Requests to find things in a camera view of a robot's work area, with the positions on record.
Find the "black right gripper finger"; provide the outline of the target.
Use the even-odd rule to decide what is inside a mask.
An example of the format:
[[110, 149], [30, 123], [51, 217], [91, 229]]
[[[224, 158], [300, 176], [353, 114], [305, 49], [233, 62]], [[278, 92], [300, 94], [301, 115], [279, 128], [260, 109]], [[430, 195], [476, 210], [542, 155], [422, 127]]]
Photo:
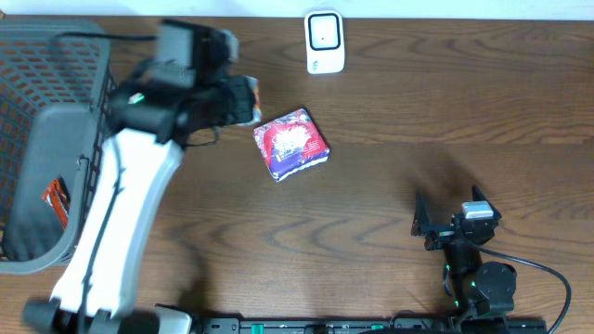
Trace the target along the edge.
[[490, 209], [493, 211], [493, 214], [495, 216], [499, 216], [499, 210], [486, 198], [483, 191], [477, 185], [473, 185], [471, 187], [471, 193], [472, 199], [474, 201], [485, 201], [489, 205]]
[[415, 213], [411, 226], [412, 236], [425, 236], [431, 226], [431, 218], [426, 208], [425, 200], [420, 192], [415, 197]]

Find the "red purple floral tissue pack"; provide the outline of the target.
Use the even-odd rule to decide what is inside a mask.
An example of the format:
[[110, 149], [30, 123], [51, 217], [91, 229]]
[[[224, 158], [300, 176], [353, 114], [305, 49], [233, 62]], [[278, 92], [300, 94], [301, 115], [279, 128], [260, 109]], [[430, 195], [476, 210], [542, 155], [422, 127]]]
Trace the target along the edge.
[[329, 158], [329, 145], [306, 109], [265, 123], [252, 134], [276, 182]]

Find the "orange tissue pack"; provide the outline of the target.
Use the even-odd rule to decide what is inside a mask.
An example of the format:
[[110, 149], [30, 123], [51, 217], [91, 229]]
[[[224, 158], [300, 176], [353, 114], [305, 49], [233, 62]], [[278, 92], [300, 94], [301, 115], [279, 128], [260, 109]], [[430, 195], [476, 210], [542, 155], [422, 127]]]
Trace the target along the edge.
[[252, 119], [249, 122], [241, 123], [240, 126], [255, 125], [262, 120], [259, 81], [255, 77], [251, 76], [247, 76], [247, 81], [254, 97], [254, 103], [252, 106]]

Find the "orange brown snack bar wrapper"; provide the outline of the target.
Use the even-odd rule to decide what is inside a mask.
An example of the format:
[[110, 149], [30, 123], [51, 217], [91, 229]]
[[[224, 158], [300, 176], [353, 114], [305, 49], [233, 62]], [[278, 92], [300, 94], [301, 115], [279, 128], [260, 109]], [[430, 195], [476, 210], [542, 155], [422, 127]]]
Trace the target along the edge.
[[66, 229], [69, 222], [70, 194], [62, 177], [54, 179], [42, 195], [44, 202], [55, 212], [61, 226]]

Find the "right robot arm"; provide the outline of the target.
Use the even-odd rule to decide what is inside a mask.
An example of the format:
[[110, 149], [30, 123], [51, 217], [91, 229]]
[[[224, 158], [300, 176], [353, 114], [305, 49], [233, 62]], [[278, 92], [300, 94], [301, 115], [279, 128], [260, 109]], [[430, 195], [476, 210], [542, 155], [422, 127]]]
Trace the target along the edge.
[[479, 248], [495, 236], [500, 212], [478, 186], [471, 188], [472, 200], [461, 204], [461, 212], [449, 224], [432, 222], [426, 201], [416, 195], [411, 234], [424, 237], [427, 251], [445, 254], [445, 282], [457, 303], [452, 326], [465, 322], [502, 317], [514, 309], [515, 269], [505, 263], [484, 262]]

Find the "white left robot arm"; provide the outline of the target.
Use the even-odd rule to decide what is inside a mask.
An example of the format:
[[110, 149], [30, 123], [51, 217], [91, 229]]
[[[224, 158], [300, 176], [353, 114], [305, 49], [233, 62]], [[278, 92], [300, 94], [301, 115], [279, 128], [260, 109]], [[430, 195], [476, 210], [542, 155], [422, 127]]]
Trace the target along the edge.
[[257, 82], [233, 75], [239, 41], [228, 30], [166, 19], [156, 51], [110, 93], [97, 190], [77, 249], [48, 301], [29, 300], [39, 333], [156, 333], [136, 309], [142, 257], [158, 207], [190, 137], [256, 122]]

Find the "white barcode scanner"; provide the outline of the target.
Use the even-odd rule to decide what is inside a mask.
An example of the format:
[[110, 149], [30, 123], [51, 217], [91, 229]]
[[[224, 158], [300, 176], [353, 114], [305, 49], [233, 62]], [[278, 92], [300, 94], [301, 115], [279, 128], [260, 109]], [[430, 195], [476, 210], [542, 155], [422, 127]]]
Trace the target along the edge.
[[332, 74], [343, 70], [345, 42], [342, 15], [335, 10], [308, 13], [304, 20], [306, 68], [310, 74]]

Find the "grey plastic basket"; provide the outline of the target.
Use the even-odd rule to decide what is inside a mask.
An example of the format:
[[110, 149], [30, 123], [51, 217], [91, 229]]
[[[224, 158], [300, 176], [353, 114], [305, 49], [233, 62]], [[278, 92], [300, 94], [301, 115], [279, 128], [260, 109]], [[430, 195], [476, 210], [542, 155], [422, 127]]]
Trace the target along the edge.
[[[1, 271], [27, 275], [74, 254], [97, 187], [107, 95], [116, 87], [103, 29], [80, 19], [1, 22]], [[42, 199], [62, 177], [63, 229]]]

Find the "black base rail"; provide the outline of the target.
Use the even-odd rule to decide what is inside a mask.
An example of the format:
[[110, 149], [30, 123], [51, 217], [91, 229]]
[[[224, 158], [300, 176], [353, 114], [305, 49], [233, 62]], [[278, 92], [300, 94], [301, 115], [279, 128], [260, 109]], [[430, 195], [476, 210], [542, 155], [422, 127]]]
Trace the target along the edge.
[[412, 311], [384, 318], [245, 318], [241, 315], [191, 313], [177, 306], [157, 304], [160, 333], [195, 334], [390, 334], [390, 333], [508, 333], [542, 334], [542, 320], [504, 317], [458, 321]]

